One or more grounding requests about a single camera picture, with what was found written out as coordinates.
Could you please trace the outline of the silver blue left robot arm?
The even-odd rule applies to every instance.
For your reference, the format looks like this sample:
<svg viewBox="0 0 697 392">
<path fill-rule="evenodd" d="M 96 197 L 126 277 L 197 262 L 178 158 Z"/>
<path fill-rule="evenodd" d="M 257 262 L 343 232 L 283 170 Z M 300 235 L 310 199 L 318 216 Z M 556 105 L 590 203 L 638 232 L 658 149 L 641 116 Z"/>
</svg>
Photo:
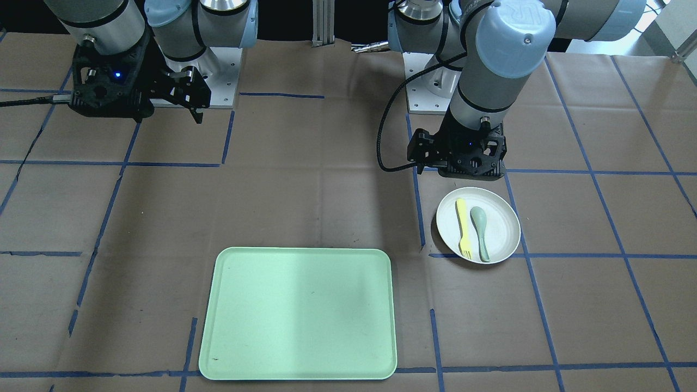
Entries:
<svg viewBox="0 0 697 392">
<path fill-rule="evenodd" d="M 640 20 L 643 1 L 396 1 L 388 42 L 396 52 L 429 53 L 460 72 L 447 114 L 477 130 L 498 126 L 542 64 L 553 38 L 616 41 Z"/>
</svg>

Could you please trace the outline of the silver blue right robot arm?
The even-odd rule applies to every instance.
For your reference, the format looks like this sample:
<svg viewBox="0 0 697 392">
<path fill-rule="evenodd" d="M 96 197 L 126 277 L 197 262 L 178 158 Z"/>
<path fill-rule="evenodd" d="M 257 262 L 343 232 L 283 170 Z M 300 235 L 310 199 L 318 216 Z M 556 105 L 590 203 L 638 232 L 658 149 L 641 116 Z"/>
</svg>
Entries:
<svg viewBox="0 0 697 392">
<path fill-rule="evenodd" d="M 77 40 L 72 92 L 52 98 L 91 118 L 151 117 L 155 107 L 232 108 L 257 1 L 48 1 Z"/>
</svg>

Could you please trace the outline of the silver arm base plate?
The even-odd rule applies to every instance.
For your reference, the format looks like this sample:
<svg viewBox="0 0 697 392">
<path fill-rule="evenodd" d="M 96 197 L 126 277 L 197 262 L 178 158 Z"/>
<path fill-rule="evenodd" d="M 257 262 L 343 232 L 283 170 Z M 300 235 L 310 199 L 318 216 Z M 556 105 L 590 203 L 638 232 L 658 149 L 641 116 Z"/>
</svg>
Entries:
<svg viewBox="0 0 697 392">
<path fill-rule="evenodd" d="M 194 65 L 211 89 L 210 108 L 232 109 L 236 101 L 237 83 L 242 68 L 244 49 L 233 47 L 206 47 L 200 54 L 169 59 L 163 56 L 164 64 L 172 71 Z"/>
<path fill-rule="evenodd" d="M 402 57 L 406 78 L 437 64 L 432 54 L 405 52 Z M 408 112 L 428 115 L 445 114 L 460 74 L 461 70 L 443 67 L 409 83 L 407 85 Z"/>
</svg>

